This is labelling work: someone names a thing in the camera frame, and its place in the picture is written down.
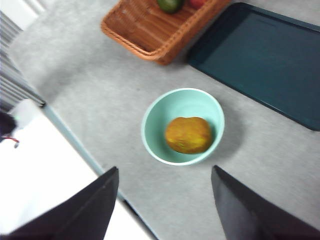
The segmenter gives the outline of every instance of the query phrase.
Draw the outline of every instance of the yellow mango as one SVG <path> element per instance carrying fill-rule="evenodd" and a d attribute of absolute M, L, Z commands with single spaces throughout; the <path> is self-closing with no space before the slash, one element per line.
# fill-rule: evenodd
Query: yellow mango
<path fill-rule="evenodd" d="M 170 148 L 183 154 L 202 153 L 213 140 L 208 122 L 201 117 L 178 117 L 168 124 L 164 135 Z"/>

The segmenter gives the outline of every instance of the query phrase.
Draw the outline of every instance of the green fruit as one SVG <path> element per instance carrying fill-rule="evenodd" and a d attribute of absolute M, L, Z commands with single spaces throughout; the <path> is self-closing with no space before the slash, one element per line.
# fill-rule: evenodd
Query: green fruit
<path fill-rule="evenodd" d="M 167 14 L 174 14 L 177 12 L 185 0 L 156 0 L 160 9 Z"/>

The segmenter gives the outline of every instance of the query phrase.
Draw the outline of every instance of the table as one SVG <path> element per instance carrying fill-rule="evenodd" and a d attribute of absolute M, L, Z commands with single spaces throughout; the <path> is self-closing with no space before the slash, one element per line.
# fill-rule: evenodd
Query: table
<path fill-rule="evenodd" d="M 317 0 L 244 2 L 320 25 Z M 153 233 L 163 240 L 225 239 L 214 205 L 213 165 L 320 229 L 320 133 L 187 65 L 197 37 L 168 66 L 132 55 L 100 31 L 115 3 L 57 1 L 14 41 L 10 56 L 97 168 L 119 168 L 120 194 Z M 140 125 L 154 99 L 181 87 L 217 98 L 226 126 L 209 159 L 171 166 L 148 154 Z"/>

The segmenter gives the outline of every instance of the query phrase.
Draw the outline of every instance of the bowl rim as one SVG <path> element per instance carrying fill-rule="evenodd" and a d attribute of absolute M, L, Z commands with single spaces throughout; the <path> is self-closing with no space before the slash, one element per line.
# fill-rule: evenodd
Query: bowl rim
<path fill-rule="evenodd" d="M 216 104 L 218 111 L 219 111 L 219 116 L 221 118 L 221 131 L 218 132 L 217 136 L 215 137 L 213 143 L 211 144 L 211 146 L 205 151 L 203 152 L 200 156 L 196 157 L 193 160 L 190 161 L 185 161 L 185 162 L 171 162 L 171 161 L 167 161 L 162 159 L 161 157 L 158 157 L 149 147 L 147 140 L 146 140 L 146 135 L 145 135 L 145 127 L 146 127 L 146 123 L 147 123 L 147 118 L 151 112 L 151 110 L 154 108 L 154 106 L 163 98 L 165 98 L 168 95 L 171 95 L 173 93 L 176 92 L 181 92 L 181 91 L 185 91 L 185 90 L 191 90 L 191 91 L 196 91 L 196 92 L 200 92 L 203 93 L 205 95 L 207 95 L 209 98 L 211 98 L 213 100 L 213 102 Z M 146 148 L 146 150 L 148 151 L 148 153 L 154 157 L 155 159 L 157 159 L 158 161 L 164 163 L 164 164 L 168 164 L 168 165 L 174 165 L 174 166 L 186 166 L 186 165 L 192 165 L 198 162 L 201 162 L 203 160 L 205 160 L 207 157 L 209 157 L 213 151 L 216 149 L 216 147 L 218 146 L 218 144 L 220 143 L 222 136 L 224 134 L 225 131 L 225 114 L 224 111 L 220 105 L 220 103 L 217 101 L 217 99 L 215 99 L 211 94 L 209 94 L 206 91 L 203 91 L 201 89 L 198 88 L 193 88 L 193 87 L 183 87 L 183 88 L 177 88 L 171 91 L 168 91 L 164 94 L 162 94 L 161 96 L 159 96 L 156 100 L 154 100 L 151 105 L 147 108 L 147 110 L 144 113 L 143 119 L 142 119 L 142 123 L 141 123 L 141 137 L 142 137 L 142 142 L 144 147 Z"/>

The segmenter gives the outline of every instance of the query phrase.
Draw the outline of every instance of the apple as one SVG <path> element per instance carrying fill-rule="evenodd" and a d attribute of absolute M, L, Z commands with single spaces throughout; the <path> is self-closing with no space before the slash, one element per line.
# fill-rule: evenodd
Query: apple
<path fill-rule="evenodd" d="M 189 0 L 189 2 L 194 9 L 199 9 L 205 4 L 206 0 Z"/>

